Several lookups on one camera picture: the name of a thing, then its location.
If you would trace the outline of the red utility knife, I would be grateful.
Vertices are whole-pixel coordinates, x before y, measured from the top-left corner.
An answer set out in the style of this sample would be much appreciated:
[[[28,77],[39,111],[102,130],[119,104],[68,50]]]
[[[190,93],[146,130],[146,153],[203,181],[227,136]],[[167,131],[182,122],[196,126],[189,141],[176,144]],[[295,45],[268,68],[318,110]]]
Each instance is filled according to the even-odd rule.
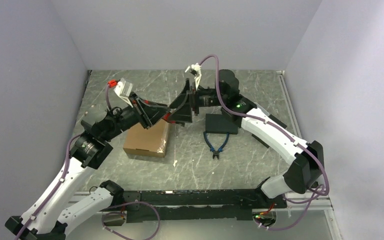
[[[183,121],[183,116],[175,112],[168,112],[163,116],[162,119],[169,124],[175,124],[182,127],[185,126],[185,122]]]

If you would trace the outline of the brown cardboard express box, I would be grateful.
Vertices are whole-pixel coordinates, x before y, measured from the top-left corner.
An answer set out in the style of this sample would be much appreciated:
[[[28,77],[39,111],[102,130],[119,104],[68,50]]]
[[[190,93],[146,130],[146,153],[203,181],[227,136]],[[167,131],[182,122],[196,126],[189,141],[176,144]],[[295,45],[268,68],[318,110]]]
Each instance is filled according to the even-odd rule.
[[[143,128],[140,123],[134,125],[126,132],[124,152],[135,156],[164,158],[170,126],[164,120],[148,129]]]

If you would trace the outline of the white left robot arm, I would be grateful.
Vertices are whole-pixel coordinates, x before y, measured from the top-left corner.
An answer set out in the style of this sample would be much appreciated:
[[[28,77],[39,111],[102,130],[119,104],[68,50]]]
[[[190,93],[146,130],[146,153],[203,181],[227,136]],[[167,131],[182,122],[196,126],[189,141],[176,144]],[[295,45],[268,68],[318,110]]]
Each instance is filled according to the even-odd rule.
[[[104,209],[117,210],[125,202],[124,189],[106,180],[88,197],[69,205],[80,185],[113,150],[110,141],[135,125],[145,129],[170,115],[162,103],[132,93],[125,108],[90,109],[81,119],[83,132],[67,144],[62,168],[39,199],[23,214],[11,216],[5,227],[18,240],[64,240],[78,225]]]

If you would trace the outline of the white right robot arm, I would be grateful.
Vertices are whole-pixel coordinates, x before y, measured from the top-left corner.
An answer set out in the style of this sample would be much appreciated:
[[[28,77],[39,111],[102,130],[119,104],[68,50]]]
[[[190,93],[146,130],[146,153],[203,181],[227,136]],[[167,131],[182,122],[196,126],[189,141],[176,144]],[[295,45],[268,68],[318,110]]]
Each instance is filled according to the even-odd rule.
[[[318,196],[329,193],[323,146],[318,141],[307,142],[287,131],[261,106],[241,94],[239,80],[231,70],[218,70],[213,88],[199,85],[199,70],[192,69],[191,73],[194,84],[186,81],[182,92],[169,105],[172,109],[169,121],[190,123],[192,114],[198,115],[200,108],[220,106],[222,116],[229,122],[251,133],[287,163],[286,171],[267,178],[259,185],[255,200],[260,207],[269,207],[275,197],[289,192],[304,194],[319,177],[323,177],[324,182],[322,188],[314,190],[314,193]]]

